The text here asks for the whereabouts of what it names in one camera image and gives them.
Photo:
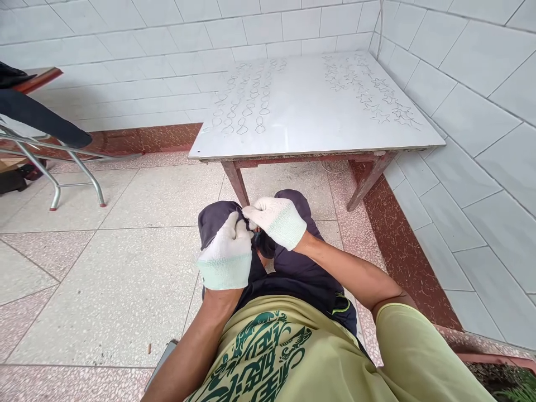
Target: dark fabric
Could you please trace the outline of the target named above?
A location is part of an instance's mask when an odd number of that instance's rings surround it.
[[[13,89],[0,89],[0,113],[57,138],[72,148],[83,148],[92,141],[85,131]]]
[[[0,61],[0,89],[12,88],[35,76],[36,74],[28,75],[24,71],[8,66]]]
[[[307,223],[307,230],[312,235],[322,239],[311,217],[309,204],[302,193],[295,190],[282,190],[275,196],[290,199],[302,219]],[[198,219],[201,250],[210,244],[229,214],[236,210],[240,214],[240,219],[243,219],[241,207],[232,201],[218,201],[201,211]],[[293,296],[309,303],[328,318],[339,322],[356,336],[356,310],[351,303],[347,303],[346,298],[337,297],[337,294],[344,294],[341,284],[309,257],[274,244],[274,269],[276,272],[271,274],[266,273],[252,244],[248,286],[244,289],[236,310],[260,296]],[[334,309],[344,309],[345,311],[332,314]]]

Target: metal wire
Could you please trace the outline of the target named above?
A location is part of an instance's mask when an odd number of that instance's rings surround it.
[[[334,172],[334,171],[328,170],[328,168],[324,166],[324,163],[325,163],[325,161],[322,161],[322,162],[320,163],[320,164],[322,165],[322,169],[324,169],[327,173],[331,173],[331,174],[341,174],[341,173],[344,173],[345,171],[348,170],[348,167],[350,166],[350,163],[348,162],[348,160],[346,160],[346,166],[344,167],[344,169],[341,170],[341,171],[338,171],[338,172]]]

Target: metal chair leg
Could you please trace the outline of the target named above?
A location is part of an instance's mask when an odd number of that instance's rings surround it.
[[[60,195],[61,195],[61,187],[58,181],[52,176],[48,170],[46,170],[46,167],[41,165],[41,162],[39,162],[39,159],[37,159],[29,150],[26,148],[26,145],[24,145],[21,142],[17,142],[17,146],[21,149],[22,152],[26,155],[28,159],[32,161],[32,163],[39,169],[41,172],[49,178],[50,181],[52,181],[52,184],[54,185],[54,198],[52,199],[52,205],[50,206],[51,211],[55,211],[58,208],[58,202],[60,201]]]
[[[100,205],[101,208],[104,208],[106,206],[106,203],[104,202],[104,197],[102,195],[101,185],[99,184],[99,182],[97,181],[95,176],[93,176],[93,174],[84,165],[84,163],[80,160],[80,158],[78,157],[78,155],[75,152],[72,152],[72,151],[66,151],[66,152],[69,154],[69,156],[71,158],[73,158],[74,162],[82,169],[82,171],[86,174],[86,176],[89,177],[89,180],[91,180],[91,183],[93,184],[93,186],[95,187],[95,191],[97,192],[97,198],[99,200],[99,205]]]

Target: hand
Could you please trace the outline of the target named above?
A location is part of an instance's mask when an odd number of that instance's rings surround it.
[[[197,259],[207,289],[243,289],[251,267],[251,238],[244,220],[232,212],[216,236]]]
[[[244,207],[242,213],[287,250],[298,245],[307,228],[294,203],[287,198],[262,197]]]

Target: dark pants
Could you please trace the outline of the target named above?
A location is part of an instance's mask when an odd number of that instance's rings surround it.
[[[306,222],[308,232],[324,240],[311,217],[311,208],[302,193],[296,190],[282,190],[277,192],[275,197],[290,199]],[[238,211],[240,219],[244,219],[242,208],[232,201],[218,201],[201,211],[199,214],[201,250],[208,247],[216,232],[233,211]],[[348,299],[341,296],[344,294],[342,285],[313,260],[275,244],[275,272],[267,274],[253,243],[251,255],[248,286],[242,293],[236,311],[260,296],[289,295],[309,303],[357,336],[356,310]]]

